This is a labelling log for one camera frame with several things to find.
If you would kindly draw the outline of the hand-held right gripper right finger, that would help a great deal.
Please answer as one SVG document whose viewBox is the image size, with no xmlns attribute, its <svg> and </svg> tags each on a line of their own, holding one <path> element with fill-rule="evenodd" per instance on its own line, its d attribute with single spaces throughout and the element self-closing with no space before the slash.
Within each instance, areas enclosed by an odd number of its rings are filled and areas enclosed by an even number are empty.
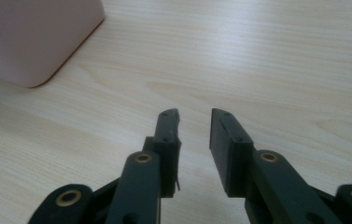
<svg viewBox="0 0 352 224">
<path fill-rule="evenodd" d="M 246 200 L 252 222 L 342 224 L 282 155 L 255 149 L 232 113 L 212 110 L 209 148 L 226 194 Z"/>
</svg>

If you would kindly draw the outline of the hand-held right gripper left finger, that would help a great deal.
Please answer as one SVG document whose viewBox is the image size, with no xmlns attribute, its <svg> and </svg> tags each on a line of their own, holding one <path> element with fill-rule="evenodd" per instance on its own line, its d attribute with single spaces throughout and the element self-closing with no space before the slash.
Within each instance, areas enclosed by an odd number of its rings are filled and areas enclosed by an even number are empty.
<svg viewBox="0 0 352 224">
<path fill-rule="evenodd" d="M 105 224 L 161 223 L 161 199 L 179 188 L 179 121 L 177 109 L 162 111 L 155 133 L 126 159 Z"/>
</svg>

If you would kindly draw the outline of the pink storage box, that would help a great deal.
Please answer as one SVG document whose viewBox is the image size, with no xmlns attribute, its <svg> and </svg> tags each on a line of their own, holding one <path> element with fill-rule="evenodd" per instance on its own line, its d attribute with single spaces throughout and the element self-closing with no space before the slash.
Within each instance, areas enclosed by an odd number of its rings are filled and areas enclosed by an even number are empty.
<svg viewBox="0 0 352 224">
<path fill-rule="evenodd" d="M 102 0 L 0 0 L 0 80 L 45 83 L 104 18 Z"/>
</svg>

